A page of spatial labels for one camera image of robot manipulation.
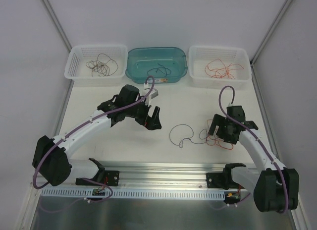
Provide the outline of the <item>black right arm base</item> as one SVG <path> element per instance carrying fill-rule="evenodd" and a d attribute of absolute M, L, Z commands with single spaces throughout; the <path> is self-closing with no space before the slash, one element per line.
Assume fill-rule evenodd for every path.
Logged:
<path fill-rule="evenodd" d="M 222 172 L 206 173 L 207 188 L 219 188 L 224 190 L 238 189 L 239 184 L 235 183 L 230 174 Z"/>

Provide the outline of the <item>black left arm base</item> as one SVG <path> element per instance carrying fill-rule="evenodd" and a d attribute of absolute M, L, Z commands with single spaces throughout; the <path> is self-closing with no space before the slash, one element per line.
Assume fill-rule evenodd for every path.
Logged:
<path fill-rule="evenodd" d="M 119 174 L 119 171 L 98 171 L 98 173 L 90 180 L 107 186 L 118 186 Z M 77 178 L 75 184 L 78 186 L 97 186 L 97 184 L 91 183 L 83 178 Z"/>

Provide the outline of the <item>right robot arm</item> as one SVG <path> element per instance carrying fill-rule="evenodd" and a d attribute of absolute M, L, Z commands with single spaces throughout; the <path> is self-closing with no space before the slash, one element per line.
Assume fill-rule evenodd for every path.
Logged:
<path fill-rule="evenodd" d="M 208 173 L 209 187 L 228 190 L 241 186 L 252 194 L 261 212 L 283 213 L 298 207 L 299 174 L 287 168 L 261 141 L 258 127 L 247 121 L 242 106 L 229 106 L 224 116 L 213 116 L 209 134 L 228 144 L 240 143 L 252 158 L 258 174 L 243 163 L 226 164 L 220 173 Z"/>

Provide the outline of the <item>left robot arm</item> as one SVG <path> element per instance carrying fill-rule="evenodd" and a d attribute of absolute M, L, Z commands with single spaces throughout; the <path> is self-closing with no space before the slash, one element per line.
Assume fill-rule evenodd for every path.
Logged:
<path fill-rule="evenodd" d="M 35 169 L 32 185 L 35 189 L 42 189 L 47 184 L 58 186 L 67 180 L 75 179 L 76 185 L 110 185 L 117 186 L 118 171 L 106 171 L 105 167 L 96 159 L 73 160 L 73 154 L 98 132 L 108 130 L 117 123 L 129 117 L 147 130 L 161 129 L 159 120 L 160 108 L 155 107 L 149 115 L 150 102 L 158 96 L 158 91 L 148 84 L 144 85 L 144 93 L 138 88 L 125 85 L 119 94 L 101 103 L 97 109 L 64 135 L 49 138 L 42 136 L 35 148 L 32 166 Z"/>

